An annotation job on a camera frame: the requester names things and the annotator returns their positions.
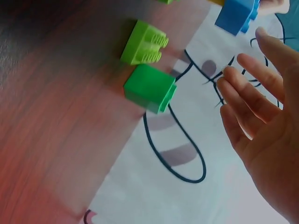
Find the wood grain surface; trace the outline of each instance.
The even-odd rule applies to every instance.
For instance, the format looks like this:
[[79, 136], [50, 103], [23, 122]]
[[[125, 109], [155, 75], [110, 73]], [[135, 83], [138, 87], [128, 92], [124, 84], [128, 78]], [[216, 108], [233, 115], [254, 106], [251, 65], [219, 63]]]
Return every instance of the wood grain surface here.
[[2, 0], [0, 223], [77, 224], [144, 113], [119, 61], [136, 19], [170, 38], [170, 71], [206, 0]]

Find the building block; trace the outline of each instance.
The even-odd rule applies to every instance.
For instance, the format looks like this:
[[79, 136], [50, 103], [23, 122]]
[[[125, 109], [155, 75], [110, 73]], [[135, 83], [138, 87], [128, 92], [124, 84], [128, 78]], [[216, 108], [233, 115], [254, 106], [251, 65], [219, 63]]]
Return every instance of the building block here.
[[147, 64], [138, 65], [124, 85], [127, 99], [153, 113], [166, 110], [176, 88], [174, 77]]
[[236, 36], [246, 33], [257, 17], [259, 0], [226, 0], [215, 25]]
[[138, 20], [121, 55], [121, 61], [131, 65], [158, 62], [162, 55], [159, 50], [165, 48], [168, 41], [165, 33]]
[[169, 4], [172, 3], [174, 0], [158, 0], [158, 1], [163, 2], [163, 3], [167, 4], [167, 5], [169, 5]]
[[225, 0], [209, 0], [209, 1], [220, 6], [224, 6], [225, 3]]

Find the cartoon drawing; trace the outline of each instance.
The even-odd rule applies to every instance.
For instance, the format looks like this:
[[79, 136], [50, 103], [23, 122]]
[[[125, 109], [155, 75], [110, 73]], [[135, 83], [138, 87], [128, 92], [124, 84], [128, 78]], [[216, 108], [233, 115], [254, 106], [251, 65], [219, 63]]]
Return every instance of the cartoon drawing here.
[[[178, 179], [189, 183], [202, 182], [206, 177], [209, 162], [214, 162], [205, 157], [206, 150], [209, 151], [207, 154], [215, 150], [215, 153], [225, 155], [223, 150], [214, 149], [214, 146], [208, 143], [215, 141], [213, 132], [217, 129], [212, 127], [221, 123], [219, 106], [225, 102], [216, 82], [222, 76], [223, 68], [232, 65], [239, 69], [262, 94], [282, 108], [281, 103], [237, 63], [236, 56], [246, 53], [275, 69], [259, 49], [255, 29], [262, 25], [270, 35], [284, 42], [295, 39], [285, 37], [284, 28], [276, 15], [258, 18], [250, 25], [246, 35], [231, 36], [211, 25], [219, 10], [217, 6], [211, 7], [185, 54], [175, 65], [171, 74], [176, 77], [178, 91], [168, 106], [168, 111], [161, 115], [146, 112], [143, 116], [149, 144], [158, 159]], [[198, 102], [203, 102], [201, 107], [198, 106]], [[198, 121], [198, 117], [209, 117], [211, 114], [214, 115], [215, 121]]]

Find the yellow object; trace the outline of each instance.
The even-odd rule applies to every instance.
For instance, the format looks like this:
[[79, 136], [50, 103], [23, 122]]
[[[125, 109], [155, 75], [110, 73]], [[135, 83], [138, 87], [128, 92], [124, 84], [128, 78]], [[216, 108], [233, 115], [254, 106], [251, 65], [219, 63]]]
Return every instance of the yellow object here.
[[209, 1], [220, 6], [224, 6], [225, 3], [225, 0], [209, 0]]

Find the green building block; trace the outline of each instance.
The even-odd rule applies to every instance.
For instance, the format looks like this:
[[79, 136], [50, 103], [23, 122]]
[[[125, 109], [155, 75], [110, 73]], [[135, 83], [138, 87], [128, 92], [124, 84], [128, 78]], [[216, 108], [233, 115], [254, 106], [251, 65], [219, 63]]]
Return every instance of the green building block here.
[[167, 4], [167, 5], [169, 5], [169, 4], [172, 3], [174, 0], [158, 0], [158, 1], [163, 2], [163, 3]]
[[138, 20], [121, 55], [121, 61], [131, 65], [158, 62], [162, 55], [159, 50], [166, 47], [168, 40], [165, 33]]
[[174, 77], [147, 64], [138, 65], [124, 85], [127, 99], [154, 113], [165, 111], [176, 88]]

